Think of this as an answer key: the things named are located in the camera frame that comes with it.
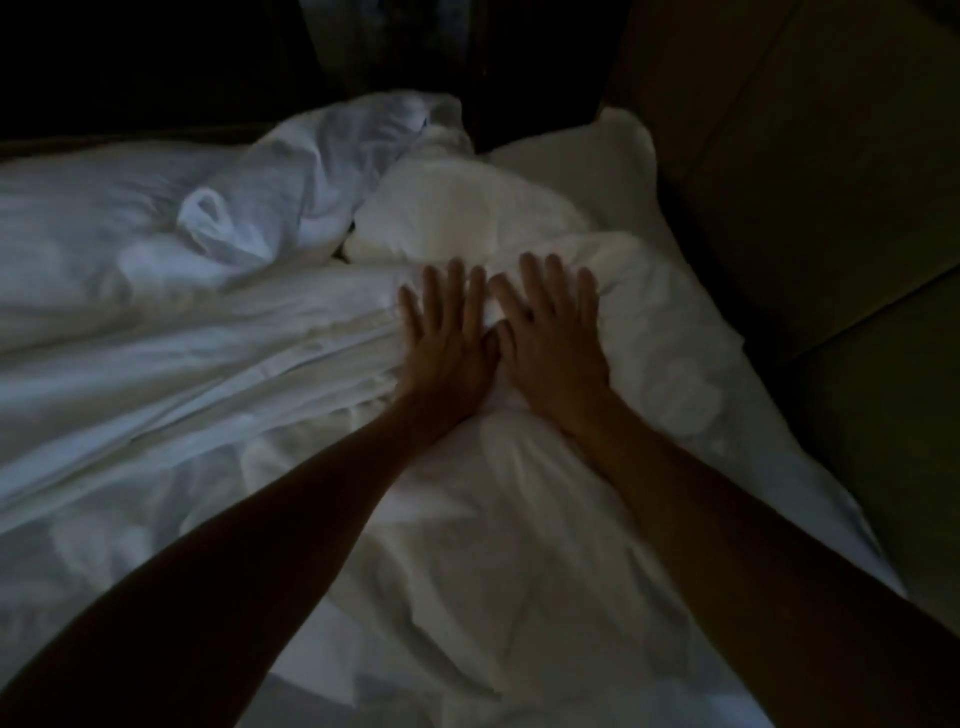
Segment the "wrist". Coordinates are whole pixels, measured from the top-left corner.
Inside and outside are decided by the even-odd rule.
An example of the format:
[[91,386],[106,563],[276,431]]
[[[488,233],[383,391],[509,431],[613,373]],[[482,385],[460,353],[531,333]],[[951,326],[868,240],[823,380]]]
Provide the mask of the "wrist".
[[568,432],[581,448],[588,449],[598,436],[609,436],[607,433],[611,427],[615,428],[615,420],[624,411],[633,414],[627,403],[613,389],[604,387],[577,408],[577,416],[571,418]]
[[440,398],[405,394],[397,397],[383,416],[396,423],[411,447],[421,452],[456,426],[446,410]]

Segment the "white bedding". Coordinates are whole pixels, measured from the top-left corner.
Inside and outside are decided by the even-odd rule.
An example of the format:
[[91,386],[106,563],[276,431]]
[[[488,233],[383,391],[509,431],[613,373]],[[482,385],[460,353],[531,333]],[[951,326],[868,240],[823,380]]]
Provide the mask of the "white bedding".
[[[451,255],[512,277],[520,250],[589,266],[627,402],[901,589],[680,259],[635,119],[500,150],[495,168],[457,117],[388,94],[242,153],[0,167],[0,679],[179,534],[375,416],[402,357],[396,288]],[[627,202],[586,199],[604,181]],[[351,221],[347,264],[330,255]],[[300,691],[272,679],[250,724],[765,720],[610,489],[502,380],[391,489],[273,672]]]

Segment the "forearm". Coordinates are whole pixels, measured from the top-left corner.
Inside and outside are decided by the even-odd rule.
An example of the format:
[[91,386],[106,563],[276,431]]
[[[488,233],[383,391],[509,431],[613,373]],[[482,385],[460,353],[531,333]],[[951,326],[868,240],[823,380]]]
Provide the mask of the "forearm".
[[649,429],[618,400],[578,436],[694,618],[777,725],[957,719],[950,633]]
[[426,414],[391,409],[162,551],[11,682],[0,723],[232,726],[437,436]]

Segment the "pillow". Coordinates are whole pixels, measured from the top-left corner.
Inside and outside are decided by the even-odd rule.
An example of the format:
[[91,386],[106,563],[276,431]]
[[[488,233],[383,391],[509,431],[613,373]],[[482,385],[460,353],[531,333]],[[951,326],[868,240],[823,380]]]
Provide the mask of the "pillow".
[[352,263],[440,262],[457,255],[467,265],[597,229],[563,195],[478,158],[433,149],[391,167],[357,209],[354,225],[344,246]]
[[492,165],[564,195],[600,225],[684,257],[657,202],[653,138],[624,109],[603,109],[592,124],[530,136],[494,149]]

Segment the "finger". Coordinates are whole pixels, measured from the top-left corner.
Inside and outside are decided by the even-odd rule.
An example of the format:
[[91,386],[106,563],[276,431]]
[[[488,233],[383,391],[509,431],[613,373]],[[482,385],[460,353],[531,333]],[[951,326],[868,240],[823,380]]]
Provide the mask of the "finger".
[[499,344],[500,355],[509,369],[513,369],[516,364],[516,339],[514,330],[506,321],[496,322],[496,340]]
[[436,268],[428,265],[423,269],[423,330],[439,331],[440,320],[440,276]]
[[553,299],[554,310],[565,319],[576,318],[577,309],[570,297],[570,286],[566,282],[566,271],[558,255],[546,257],[546,287]]
[[553,304],[543,287],[543,276],[540,275],[540,262],[536,257],[524,253],[520,256],[520,277],[523,279],[523,290],[534,312],[534,321],[553,316]]
[[397,301],[400,305],[400,316],[403,317],[403,337],[407,342],[407,351],[411,351],[423,336],[417,298],[409,288],[403,285],[400,286]]
[[454,331],[463,323],[464,316],[464,261],[453,258],[446,266],[444,295],[444,331]]
[[580,309],[580,323],[590,330],[596,331],[600,299],[597,297],[596,276],[587,268],[581,268],[577,274],[577,300]]
[[464,305],[464,337],[469,343],[478,341],[483,330],[483,303],[487,298],[487,271],[479,265],[470,271],[467,303]]
[[501,273],[491,278],[490,290],[512,327],[521,328],[529,324],[527,312],[523,309],[523,302],[520,300],[514,285],[507,280],[506,276]]
[[500,339],[496,331],[487,331],[483,337],[483,355],[487,359],[487,364],[491,369],[496,368],[496,362],[500,359]]

